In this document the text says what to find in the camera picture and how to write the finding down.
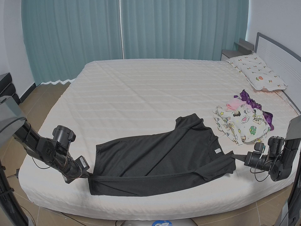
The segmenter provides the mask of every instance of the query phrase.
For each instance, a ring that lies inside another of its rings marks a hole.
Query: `curtain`
[[[124,58],[220,60],[245,39],[249,0],[121,0]]]
[[[22,0],[22,27],[36,84],[122,58],[119,0]]]

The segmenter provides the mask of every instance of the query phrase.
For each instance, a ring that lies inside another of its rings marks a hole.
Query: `bed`
[[[301,108],[296,95],[296,89],[301,89],[301,58],[261,34],[255,49],[268,66],[273,64],[271,68],[283,74],[288,88],[295,89],[287,88],[286,95],[282,91],[254,91],[244,75],[226,61],[93,61],[53,106],[39,133],[52,138],[57,125],[72,129],[77,137],[70,146],[70,154],[73,158],[85,156],[90,165],[88,171],[93,172],[96,144],[171,131],[176,118],[196,113],[219,137],[224,153],[233,150],[235,154],[246,154],[253,151],[254,144],[237,146],[219,131],[213,119],[214,107],[245,89],[262,104],[263,110],[274,114],[275,130],[267,138],[285,137],[289,121],[299,115],[297,107]],[[281,72],[283,65],[287,68],[285,72]],[[148,197],[92,196],[87,179],[66,184],[59,172],[39,169],[28,155],[19,181],[32,202],[64,213],[113,220],[180,219],[238,209],[290,185],[297,159],[298,156],[289,178],[279,182],[268,178],[259,183],[249,168],[237,161],[234,174],[187,190]]]

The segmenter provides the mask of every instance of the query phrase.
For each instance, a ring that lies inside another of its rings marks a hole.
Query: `round blue logo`
[[[151,226],[172,226],[172,223],[168,220],[157,220]]]

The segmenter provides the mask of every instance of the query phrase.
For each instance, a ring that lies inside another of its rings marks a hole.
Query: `white patterned pillow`
[[[226,61],[243,73],[256,90],[272,91],[287,87],[279,75],[271,70],[256,53],[233,57]]]

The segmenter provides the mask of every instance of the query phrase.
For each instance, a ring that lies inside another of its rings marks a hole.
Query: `white wall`
[[[301,0],[250,0],[246,40],[255,45],[257,32],[301,56]]]
[[[21,0],[0,0],[0,73],[10,72],[19,97],[34,83],[21,21]]]

